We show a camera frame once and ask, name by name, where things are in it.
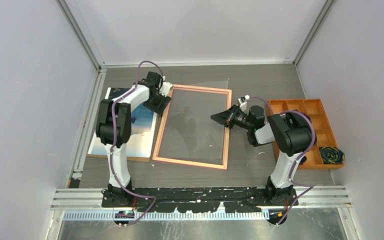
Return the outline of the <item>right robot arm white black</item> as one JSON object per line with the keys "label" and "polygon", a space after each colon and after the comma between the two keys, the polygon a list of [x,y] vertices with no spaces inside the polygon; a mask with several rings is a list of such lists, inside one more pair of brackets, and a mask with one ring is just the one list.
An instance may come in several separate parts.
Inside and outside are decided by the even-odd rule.
{"label": "right robot arm white black", "polygon": [[317,141],[312,120],[307,114],[287,110],[265,116],[261,106],[251,106],[245,113],[233,105],[210,118],[228,129],[234,126],[245,129],[248,142],[254,147],[276,143],[279,154],[263,195],[271,205],[279,205],[292,194],[298,165]]}

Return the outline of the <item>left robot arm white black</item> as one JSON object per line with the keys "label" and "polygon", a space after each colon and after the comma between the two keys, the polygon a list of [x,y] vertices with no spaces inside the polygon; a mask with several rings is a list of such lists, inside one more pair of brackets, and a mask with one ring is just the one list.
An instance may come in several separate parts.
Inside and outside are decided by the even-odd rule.
{"label": "left robot arm white black", "polygon": [[169,92],[172,88],[162,73],[150,71],[123,95],[100,102],[95,134],[104,145],[108,159],[109,180],[103,191],[105,200],[128,207],[134,197],[139,197],[133,192],[127,164],[126,145],[132,133],[132,112],[143,105],[162,115],[171,101]]}

